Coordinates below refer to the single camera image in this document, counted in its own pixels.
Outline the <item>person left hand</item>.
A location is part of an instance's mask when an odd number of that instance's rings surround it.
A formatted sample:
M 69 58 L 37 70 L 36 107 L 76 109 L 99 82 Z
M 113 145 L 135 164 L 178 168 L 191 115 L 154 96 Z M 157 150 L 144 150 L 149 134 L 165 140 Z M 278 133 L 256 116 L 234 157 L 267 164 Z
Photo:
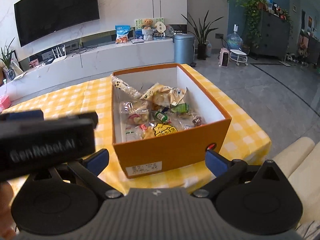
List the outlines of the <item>person left hand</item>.
M 12 225 L 14 223 L 11 211 L 10 203 L 13 199 L 14 192 L 11 185 L 8 182 L 1 183 L 1 203 L 0 203 L 0 215 L 1 215 L 1 238 L 13 239 L 16 236 Z

